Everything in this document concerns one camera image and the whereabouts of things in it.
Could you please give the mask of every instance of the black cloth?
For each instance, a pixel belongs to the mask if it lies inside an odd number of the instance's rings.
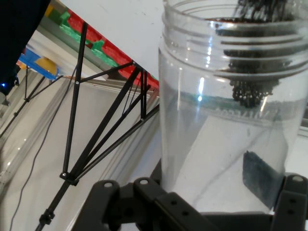
[[[0,82],[14,71],[49,3],[50,0],[0,0]]]

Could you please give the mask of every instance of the black cable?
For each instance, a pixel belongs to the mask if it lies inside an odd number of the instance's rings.
[[[64,76],[59,76],[55,81],[51,82],[50,84],[48,84],[46,87],[44,87],[42,90],[40,90],[38,93],[36,93],[35,95],[31,96],[29,98],[29,100],[32,100],[34,97],[36,97],[37,95],[39,95],[40,93],[42,93],[45,89],[47,89],[48,87],[50,87],[52,84],[54,84],[55,82],[57,82],[59,79],[63,78]]]
[[[33,168],[34,168],[34,164],[35,164],[35,160],[36,160],[36,158],[37,158],[37,156],[38,156],[38,154],[39,154],[41,148],[43,147],[43,145],[44,145],[44,143],[45,143],[45,140],[46,140],[46,137],[47,137],[47,135],[48,135],[49,129],[50,129],[50,127],[51,127],[51,124],[52,124],[54,118],[56,117],[56,115],[57,115],[57,113],[58,113],[58,111],[59,111],[59,109],[60,109],[60,106],[61,106],[61,104],[62,104],[64,98],[66,97],[66,95],[67,95],[67,93],[68,93],[68,90],[69,90],[69,87],[70,87],[70,85],[71,85],[73,76],[74,76],[74,74],[75,74],[75,72],[76,72],[76,68],[77,68],[77,66],[75,67],[75,69],[74,69],[74,71],[73,71],[73,74],[72,74],[72,76],[71,76],[71,78],[70,78],[70,80],[69,80],[69,83],[68,83],[68,85],[67,85],[67,89],[66,89],[66,91],[65,91],[65,93],[64,93],[64,95],[63,95],[63,97],[62,97],[62,99],[61,99],[61,101],[60,101],[60,103],[59,103],[59,105],[58,105],[58,107],[57,107],[57,109],[55,110],[55,112],[54,112],[54,114],[53,114],[53,116],[52,116],[52,118],[51,118],[50,123],[48,124],[48,127],[47,127],[47,130],[46,130],[45,136],[44,136],[44,138],[43,138],[42,144],[40,145],[40,147],[39,147],[37,153],[35,154],[35,156],[34,156],[34,158],[33,158],[33,162],[32,162],[32,167],[31,167],[31,170],[30,170],[30,174],[29,174],[27,180],[25,181],[23,187],[21,188],[20,196],[19,196],[19,201],[18,201],[16,210],[15,210],[13,216],[12,216],[12,219],[11,219],[10,231],[12,231],[13,221],[14,221],[14,218],[15,218],[15,216],[16,216],[16,214],[17,214],[18,209],[19,209],[19,205],[20,205],[20,203],[21,203],[21,199],[22,199],[22,196],[23,196],[23,190],[24,190],[24,188],[26,187],[26,185],[27,185],[27,183],[28,183],[28,181],[30,180],[30,177],[31,177],[31,175],[32,175]]]
[[[130,97],[130,92],[131,92],[131,89],[133,88],[133,85],[134,85],[134,84],[132,84],[132,85],[130,86],[129,93],[128,93],[128,96],[127,96],[127,99],[126,99],[126,102],[125,102],[125,106],[124,106],[124,108],[123,108],[122,115],[123,115],[124,112],[125,112],[125,108],[126,108],[126,105],[127,105],[127,102],[128,102],[128,98]]]
[[[136,86],[136,88],[135,88],[133,97],[131,98],[131,101],[130,101],[130,104],[129,104],[130,106],[131,106],[131,103],[133,102],[133,99],[134,99],[134,97],[135,97],[135,94],[136,94],[137,88],[138,88],[138,86],[139,86],[139,83],[140,83],[140,79],[139,79],[139,81],[138,81],[138,83],[137,83],[137,86]]]

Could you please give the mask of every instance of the black plastic bracket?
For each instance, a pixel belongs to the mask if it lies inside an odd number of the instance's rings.
[[[300,175],[285,178],[271,231],[303,231],[307,218],[308,180]]]
[[[40,216],[39,223],[41,225],[49,225],[53,218],[54,218],[54,213],[46,209],[44,214]]]
[[[113,180],[95,183],[86,199],[72,231],[110,231],[106,223],[107,209],[119,196],[119,185]]]
[[[163,230],[178,231],[219,231],[207,218],[190,206],[175,192],[167,193],[154,180],[139,178],[134,182],[136,194],[140,193],[154,217],[163,225]]]
[[[68,182],[70,185],[76,186],[78,184],[78,180],[74,176],[72,176],[68,172],[63,172],[60,174],[60,178],[64,179],[66,182]]]

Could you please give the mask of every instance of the gray cable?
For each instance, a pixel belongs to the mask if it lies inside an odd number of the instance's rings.
[[[24,184],[23,187],[21,188],[20,196],[19,196],[19,201],[18,201],[16,210],[15,210],[13,216],[12,216],[12,219],[11,219],[10,231],[12,231],[14,218],[15,218],[15,216],[16,216],[16,214],[17,214],[17,211],[18,211],[18,209],[19,209],[19,205],[20,205],[20,203],[21,203],[21,199],[22,199],[22,196],[23,196],[23,190],[24,190],[24,188],[26,187],[26,185],[27,185],[27,183],[28,183],[28,181],[30,180],[30,177],[31,177],[31,175],[32,175],[33,168],[34,168],[34,164],[35,164],[35,160],[36,160],[36,158],[37,158],[37,156],[38,156],[38,154],[39,154],[41,148],[43,147],[43,145],[44,145],[44,143],[45,143],[45,140],[46,140],[46,137],[47,137],[47,135],[48,135],[49,129],[50,129],[50,127],[51,127],[51,124],[52,124],[54,118],[56,117],[56,115],[57,115],[57,113],[58,113],[58,111],[59,111],[59,109],[60,109],[60,107],[61,107],[61,104],[62,104],[64,98],[66,97],[66,95],[67,95],[67,93],[68,93],[68,90],[69,90],[69,87],[70,87],[70,85],[71,85],[73,76],[74,76],[74,74],[75,74],[75,72],[76,72],[76,68],[77,68],[77,66],[75,67],[75,69],[74,69],[74,71],[73,71],[73,74],[72,74],[72,76],[71,76],[71,78],[70,78],[70,80],[69,80],[69,83],[68,83],[68,85],[67,85],[67,89],[66,89],[66,91],[65,91],[65,93],[64,93],[64,95],[63,95],[63,97],[62,97],[62,99],[61,99],[61,101],[60,101],[60,103],[59,103],[59,105],[58,105],[58,107],[57,107],[57,109],[55,110],[55,112],[54,112],[54,114],[53,114],[53,116],[52,116],[52,118],[51,118],[50,123],[48,124],[48,127],[47,127],[47,130],[46,130],[45,136],[44,136],[44,138],[43,138],[42,144],[40,145],[40,147],[39,147],[37,153],[35,154],[35,156],[34,156],[34,158],[33,158],[33,162],[32,162],[32,167],[31,167],[31,170],[30,170],[30,174],[29,174],[27,180],[25,181],[25,184]]]

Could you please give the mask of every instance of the clear plastic jar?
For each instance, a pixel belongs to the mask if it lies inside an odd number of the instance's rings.
[[[295,21],[224,21],[236,5],[165,1],[162,184],[201,212],[270,211],[307,103],[305,7]]]

